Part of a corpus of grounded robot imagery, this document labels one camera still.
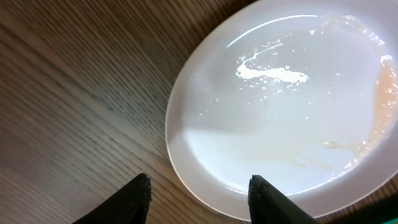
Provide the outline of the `white plate with sauce streak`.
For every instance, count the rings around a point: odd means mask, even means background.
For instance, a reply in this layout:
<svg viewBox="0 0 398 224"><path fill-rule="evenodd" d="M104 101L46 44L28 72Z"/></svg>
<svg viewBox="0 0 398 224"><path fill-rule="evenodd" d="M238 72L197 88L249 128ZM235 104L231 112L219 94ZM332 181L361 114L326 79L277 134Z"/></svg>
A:
<svg viewBox="0 0 398 224"><path fill-rule="evenodd" d="M317 218L397 174L397 2L257 1L191 54L165 119L177 176L248 221L261 175Z"/></svg>

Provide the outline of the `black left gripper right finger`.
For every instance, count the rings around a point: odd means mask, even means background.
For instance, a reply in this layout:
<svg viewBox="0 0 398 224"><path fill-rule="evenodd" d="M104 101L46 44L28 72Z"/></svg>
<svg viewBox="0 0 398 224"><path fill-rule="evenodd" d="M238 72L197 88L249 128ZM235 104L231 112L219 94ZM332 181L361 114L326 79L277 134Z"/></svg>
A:
<svg viewBox="0 0 398 224"><path fill-rule="evenodd" d="M260 175L249 181L248 205L252 224L318 223Z"/></svg>

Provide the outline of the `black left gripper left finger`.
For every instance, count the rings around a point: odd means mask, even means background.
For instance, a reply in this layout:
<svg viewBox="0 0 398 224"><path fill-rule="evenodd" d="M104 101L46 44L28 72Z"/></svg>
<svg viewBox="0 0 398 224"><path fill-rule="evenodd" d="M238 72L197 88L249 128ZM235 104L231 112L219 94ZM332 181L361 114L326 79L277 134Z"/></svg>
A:
<svg viewBox="0 0 398 224"><path fill-rule="evenodd" d="M143 224L151 202L151 181L141 173L73 224Z"/></svg>

